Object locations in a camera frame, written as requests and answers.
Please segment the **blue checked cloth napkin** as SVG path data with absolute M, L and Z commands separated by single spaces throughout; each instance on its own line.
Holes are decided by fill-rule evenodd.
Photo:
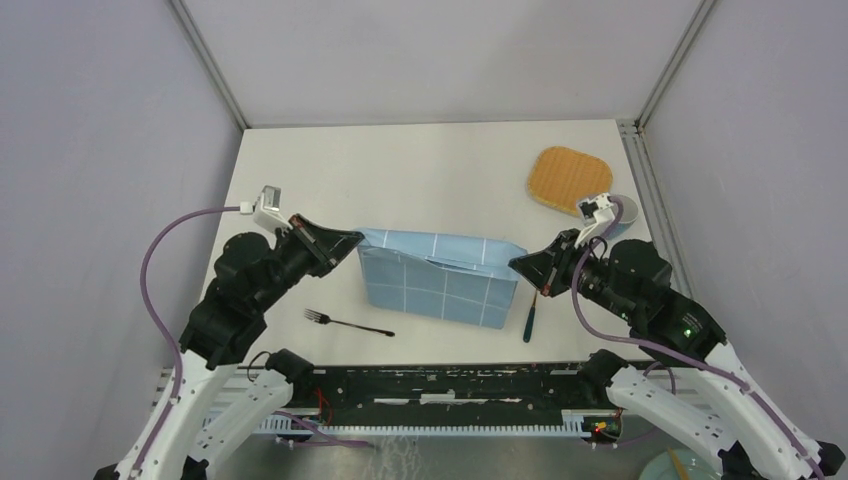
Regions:
M 368 302 L 378 308 L 501 329 L 521 277 L 508 241 L 362 228 L 357 246 Z

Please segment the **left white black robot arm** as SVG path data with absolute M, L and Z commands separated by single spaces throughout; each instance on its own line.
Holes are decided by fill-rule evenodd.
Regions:
M 97 479 L 209 479 L 213 468 L 274 408 L 307 404 L 315 391 L 311 363 L 280 351 L 281 369 L 203 423 L 213 401 L 267 327 L 264 315 L 304 277 L 322 278 L 365 236 L 322 227 L 300 214 L 270 223 L 275 241 L 256 232 L 231 237 L 215 275 L 175 341 L 178 357 L 147 425 L 126 456 L 100 468 Z

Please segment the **white blue mug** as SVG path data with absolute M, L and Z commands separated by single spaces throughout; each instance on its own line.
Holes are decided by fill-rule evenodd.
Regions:
M 625 195 L 616 195 L 620 201 L 623 212 L 619 222 L 607 232 L 607 239 L 615 239 L 622 236 L 639 218 L 639 204 L 632 198 Z

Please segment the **woven bamboo placemat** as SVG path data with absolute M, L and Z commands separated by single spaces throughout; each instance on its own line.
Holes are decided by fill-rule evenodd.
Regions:
M 542 150 L 530 171 L 526 189 L 532 199 L 579 217 L 578 202 L 608 192 L 611 167 L 602 159 L 564 146 Z

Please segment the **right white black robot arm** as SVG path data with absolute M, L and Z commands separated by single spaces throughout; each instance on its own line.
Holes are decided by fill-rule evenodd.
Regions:
M 846 462 L 842 449 L 803 433 L 768 398 L 725 331 L 696 301 L 673 289 L 671 265 L 655 246 L 626 239 L 604 257 L 595 241 L 565 230 L 545 249 L 513 258 L 512 270 L 549 298 L 589 300 L 629 326 L 638 347 L 707 402 L 700 410 L 658 392 L 618 355 L 599 350 L 577 382 L 591 408 L 630 410 L 687 446 L 724 479 L 826 479 Z

